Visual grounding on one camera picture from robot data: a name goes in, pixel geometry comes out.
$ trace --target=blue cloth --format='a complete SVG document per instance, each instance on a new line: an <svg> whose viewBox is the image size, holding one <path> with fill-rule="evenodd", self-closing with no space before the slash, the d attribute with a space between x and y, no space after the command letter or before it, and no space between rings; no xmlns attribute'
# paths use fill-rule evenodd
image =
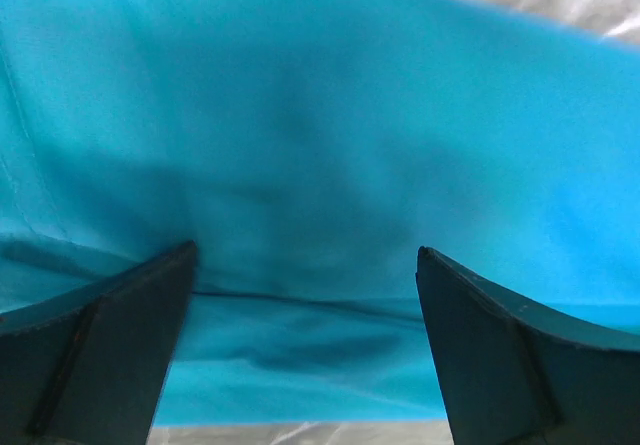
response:
<svg viewBox="0 0 640 445"><path fill-rule="evenodd" d="M0 0L0 54L0 307L202 249L159 425L443 416L420 245L640 328L621 45L463 0Z"/></svg>

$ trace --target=turquoise fabric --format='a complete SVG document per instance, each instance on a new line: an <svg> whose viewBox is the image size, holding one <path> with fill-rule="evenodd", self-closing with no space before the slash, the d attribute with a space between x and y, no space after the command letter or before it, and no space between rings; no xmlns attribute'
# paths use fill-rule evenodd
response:
<svg viewBox="0 0 640 445"><path fill-rule="evenodd" d="M640 329L621 45L463 0L0 0L0 54L3 309L202 249L159 425L443 416L420 245Z"/></svg>

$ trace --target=gray surface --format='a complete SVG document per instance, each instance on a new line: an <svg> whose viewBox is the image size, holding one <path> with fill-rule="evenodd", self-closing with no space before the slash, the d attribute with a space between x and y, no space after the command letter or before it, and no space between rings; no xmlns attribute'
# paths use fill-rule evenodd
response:
<svg viewBox="0 0 640 445"><path fill-rule="evenodd" d="M640 0L488 0L640 43ZM446 422L156 429L151 445L450 445Z"/></svg>

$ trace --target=shiny gray surface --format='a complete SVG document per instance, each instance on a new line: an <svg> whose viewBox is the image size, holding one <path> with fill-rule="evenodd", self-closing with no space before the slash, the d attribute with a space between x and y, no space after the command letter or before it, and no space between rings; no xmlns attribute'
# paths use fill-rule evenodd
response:
<svg viewBox="0 0 640 445"><path fill-rule="evenodd" d="M640 0L487 0L605 37L640 43ZM446 422L156 429L150 445L450 445Z"/></svg>

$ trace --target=blue towel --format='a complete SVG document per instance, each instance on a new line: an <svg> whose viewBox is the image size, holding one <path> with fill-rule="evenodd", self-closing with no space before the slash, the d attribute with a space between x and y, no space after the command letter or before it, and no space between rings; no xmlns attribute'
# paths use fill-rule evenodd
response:
<svg viewBox="0 0 640 445"><path fill-rule="evenodd" d="M640 329L622 45L464 0L0 0L0 56L1 309L201 247L157 425L443 416L420 245Z"/></svg>

